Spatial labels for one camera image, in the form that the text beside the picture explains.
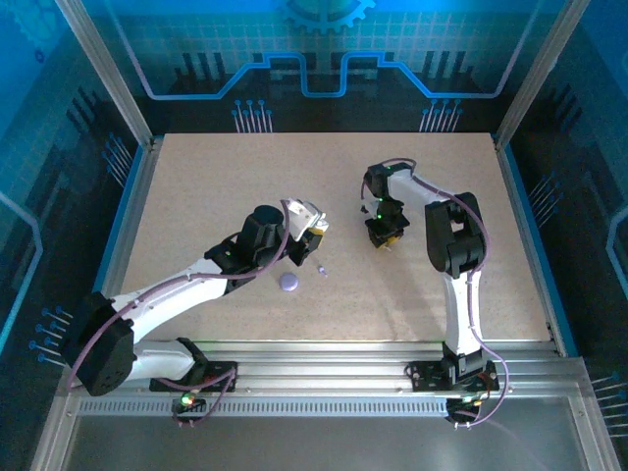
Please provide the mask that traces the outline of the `blue table edge strip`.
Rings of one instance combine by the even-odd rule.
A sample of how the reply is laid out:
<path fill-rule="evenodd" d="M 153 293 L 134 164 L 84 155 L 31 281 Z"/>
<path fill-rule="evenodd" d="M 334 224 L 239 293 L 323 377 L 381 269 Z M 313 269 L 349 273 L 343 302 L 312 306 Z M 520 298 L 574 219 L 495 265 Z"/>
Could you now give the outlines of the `blue table edge strip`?
<path fill-rule="evenodd" d="M 511 146 L 507 144 L 497 157 L 551 339 L 561 356 L 577 357 L 579 351 Z"/>
<path fill-rule="evenodd" d="M 145 204 L 142 178 L 144 176 L 146 154 L 147 151 L 141 146 L 135 151 L 130 174 L 123 188 L 94 281 L 92 290 L 101 292 L 105 296 L 110 294 L 111 289 L 116 292 L 119 284 L 117 281 L 119 278 L 118 271 L 121 266 L 124 266 L 124 274 L 126 272 L 125 263 L 129 263 L 130 250 L 132 249 Z"/>

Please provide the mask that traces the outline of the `small black controller board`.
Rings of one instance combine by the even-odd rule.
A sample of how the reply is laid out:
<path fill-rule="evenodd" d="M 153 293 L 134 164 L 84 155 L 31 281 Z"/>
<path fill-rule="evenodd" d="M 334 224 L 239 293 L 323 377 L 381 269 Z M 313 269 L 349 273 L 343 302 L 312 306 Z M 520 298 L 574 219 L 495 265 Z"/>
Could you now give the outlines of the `small black controller board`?
<path fill-rule="evenodd" d="M 179 399 L 174 401 L 172 416 L 180 426 L 192 426 L 201 418 L 205 407 L 206 400 L 198 397 L 196 392 L 184 392 Z"/>
<path fill-rule="evenodd" d="M 446 421 L 454 427 L 466 427 L 478 421 L 482 405 L 489 397 L 484 393 L 477 397 L 448 398 L 445 401 Z"/>

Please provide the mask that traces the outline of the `grey metal sheet panel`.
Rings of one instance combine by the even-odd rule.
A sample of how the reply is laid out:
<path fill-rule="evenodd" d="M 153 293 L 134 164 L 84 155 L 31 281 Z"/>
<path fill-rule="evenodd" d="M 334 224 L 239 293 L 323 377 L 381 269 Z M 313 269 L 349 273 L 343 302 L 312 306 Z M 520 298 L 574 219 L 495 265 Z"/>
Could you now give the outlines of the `grey metal sheet panel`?
<path fill-rule="evenodd" d="M 84 418 L 63 471 L 589 471 L 572 427 L 434 419 Z"/>

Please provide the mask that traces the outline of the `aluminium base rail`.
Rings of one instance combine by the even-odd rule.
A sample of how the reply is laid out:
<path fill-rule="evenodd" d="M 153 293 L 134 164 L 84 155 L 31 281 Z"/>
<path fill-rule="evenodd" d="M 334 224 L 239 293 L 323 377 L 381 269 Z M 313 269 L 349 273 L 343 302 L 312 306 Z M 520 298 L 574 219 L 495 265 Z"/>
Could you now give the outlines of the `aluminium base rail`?
<path fill-rule="evenodd" d="M 238 364 L 238 396 L 393 396 L 409 395 L 403 373 L 411 361 L 442 358 L 437 342 L 419 341 L 203 341 L 211 360 Z M 550 380 L 572 380 L 574 366 L 557 360 L 551 341 L 505 340 L 490 344 L 500 358 L 501 377 L 508 377 L 509 398 L 560 397 Z"/>

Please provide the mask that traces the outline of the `aluminium side frame rail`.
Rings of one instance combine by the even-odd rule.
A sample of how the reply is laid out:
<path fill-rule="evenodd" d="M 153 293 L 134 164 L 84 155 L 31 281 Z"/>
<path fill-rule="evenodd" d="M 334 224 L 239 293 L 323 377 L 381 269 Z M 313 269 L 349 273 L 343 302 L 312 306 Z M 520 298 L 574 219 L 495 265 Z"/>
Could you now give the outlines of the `aluminium side frame rail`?
<path fill-rule="evenodd" d="M 163 141 L 162 135 L 154 137 L 151 145 L 134 158 L 92 286 L 104 294 L 122 287 Z M 68 365 L 61 370 L 27 471 L 61 471 L 64 467 L 79 412 L 79 391 L 67 387 L 70 371 Z"/>
<path fill-rule="evenodd" d="M 571 388 L 563 397 L 574 428 L 572 442 L 582 451 L 585 469 L 623 471 L 613 437 L 604 422 L 600 404 L 595 397 L 586 363 L 575 346 L 541 234 L 513 154 L 508 146 L 498 147 L 496 153 L 534 282 L 547 317 L 551 342 L 558 353 L 557 360 L 566 366 L 576 368 L 572 380 L 550 380 L 549 385 L 555 392 L 560 386 Z"/>

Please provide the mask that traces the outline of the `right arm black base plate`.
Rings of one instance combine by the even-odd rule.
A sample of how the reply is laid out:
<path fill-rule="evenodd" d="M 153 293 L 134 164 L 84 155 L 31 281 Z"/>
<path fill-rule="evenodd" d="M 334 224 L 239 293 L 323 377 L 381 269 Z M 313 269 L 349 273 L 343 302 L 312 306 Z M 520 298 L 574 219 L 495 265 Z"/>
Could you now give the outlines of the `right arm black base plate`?
<path fill-rule="evenodd" d="M 499 390 L 497 368 L 493 361 L 470 373 L 457 374 L 453 365 L 441 361 L 413 361 L 403 370 L 417 392 L 463 391 L 470 393 Z"/>

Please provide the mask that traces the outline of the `aluminium frame post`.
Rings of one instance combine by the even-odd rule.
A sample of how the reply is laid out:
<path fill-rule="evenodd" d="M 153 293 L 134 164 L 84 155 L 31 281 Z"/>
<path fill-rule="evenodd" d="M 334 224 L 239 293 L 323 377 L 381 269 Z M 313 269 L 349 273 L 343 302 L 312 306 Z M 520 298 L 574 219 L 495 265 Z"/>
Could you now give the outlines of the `aluminium frame post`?
<path fill-rule="evenodd" d="M 153 132 L 147 125 L 122 73 L 81 0 L 54 0 L 84 54 L 98 74 L 131 134 L 142 148 L 151 149 Z"/>
<path fill-rule="evenodd" d="M 565 0 L 494 138 L 497 153 L 513 138 L 591 0 Z"/>

